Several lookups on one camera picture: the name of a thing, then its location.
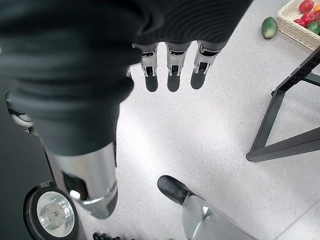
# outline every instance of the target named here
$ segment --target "caster wheel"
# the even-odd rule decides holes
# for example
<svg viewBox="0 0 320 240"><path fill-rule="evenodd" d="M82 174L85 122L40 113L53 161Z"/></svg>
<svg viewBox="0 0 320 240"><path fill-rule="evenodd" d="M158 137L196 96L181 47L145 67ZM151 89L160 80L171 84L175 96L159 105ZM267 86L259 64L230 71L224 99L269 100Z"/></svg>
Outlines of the caster wheel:
<svg viewBox="0 0 320 240"><path fill-rule="evenodd" d="M100 236L97 232L92 235L93 240L100 240Z"/></svg>
<svg viewBox="0 0 320 240"><path fill-rule="evenodd" d="M103 233L103 234L101 234L101 236L100 236L99 239L100 239L100 240L109 240L110 237L108 237L105 233Z"/></svg>
<svg viewBox="0 0 320 240"><path fill-rule="evenodd" d="M34 192L24 208L26 227L35 240L77 239L79 219L70 197L56 187Z"/></svg>

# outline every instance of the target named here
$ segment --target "wicker basket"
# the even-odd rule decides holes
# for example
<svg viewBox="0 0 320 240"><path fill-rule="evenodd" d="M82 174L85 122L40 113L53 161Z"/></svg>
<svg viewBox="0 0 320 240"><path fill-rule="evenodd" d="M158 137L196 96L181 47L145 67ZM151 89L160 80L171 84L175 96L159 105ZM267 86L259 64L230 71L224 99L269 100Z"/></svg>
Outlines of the wicker basket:
<svg viewBox="0 0 320 240"><path fill-rule="evenodd" d="M314 5L320 4L320 0L313 0ZM314 51L320 46L320 36L295 23L295 19L303 15L299 12L299 5L303 0L291 0L278 12L278 30L307 48Z"/></svg>

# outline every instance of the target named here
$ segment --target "black metal stand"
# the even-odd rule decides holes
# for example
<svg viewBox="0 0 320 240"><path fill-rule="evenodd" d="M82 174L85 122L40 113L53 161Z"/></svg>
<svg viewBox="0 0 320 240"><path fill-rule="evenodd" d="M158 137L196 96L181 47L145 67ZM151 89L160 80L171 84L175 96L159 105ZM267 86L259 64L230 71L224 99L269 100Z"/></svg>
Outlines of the black metal stand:
<svg viewBox="0 0 320 240"><path fill-rule="evenodd" d="M305 81L320 87L320 76L311 73L319 63L320 47L304 60L304 62L271 93L271 102L254 139L251 150L246 154L246 159L257 163L320 150L320 127L266 146L286 91L300 81Z"/></svg>

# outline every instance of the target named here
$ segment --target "gray speckled floor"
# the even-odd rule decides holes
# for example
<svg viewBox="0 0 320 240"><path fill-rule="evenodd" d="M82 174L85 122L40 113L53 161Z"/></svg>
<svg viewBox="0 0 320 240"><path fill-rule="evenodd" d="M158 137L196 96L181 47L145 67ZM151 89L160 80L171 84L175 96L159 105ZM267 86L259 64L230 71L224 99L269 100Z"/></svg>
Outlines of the gray speckled floor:
<svg viewBox="0 0 320 240"><path fill-rule="evenodd" d="M88 239L96 231L137 240L185 239L182 209L157 189L164 174L187 184L260 240L320 239L320 205L315 204L320 152L261 163L245 157L271 91L311 53L280 32L270 40L260 33L262 21L276 18L287 2L253 2L200 90L190 86L195 42L175 93L167 89L163 43L156 92L147 91L140 66L131 67L135 88L121 105L117 129L118 204L106 220L78 209ZM304 82L291 89L268 144L319 127L319 95L319 87Z"/></svg>

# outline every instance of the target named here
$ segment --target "robotic arm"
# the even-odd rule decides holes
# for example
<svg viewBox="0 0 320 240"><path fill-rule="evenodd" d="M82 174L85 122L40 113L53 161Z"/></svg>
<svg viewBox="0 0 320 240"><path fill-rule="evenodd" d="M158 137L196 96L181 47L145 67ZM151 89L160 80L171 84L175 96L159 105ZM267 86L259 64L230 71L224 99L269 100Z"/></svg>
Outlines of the robotic arm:
<svg viewBox="0 0 320 240"><path fill-rule="evenodd" d="M198 40L191 85L200 88L250 3L0 0L0 77L18 82L8 97L31 117L70 196L93 216L107 218L117 203L119 106L134 87L128 66L142 58L154 92L157 43L166 42L174 92L189 43ZM227 16L231 8L237 12Z"/></svg>

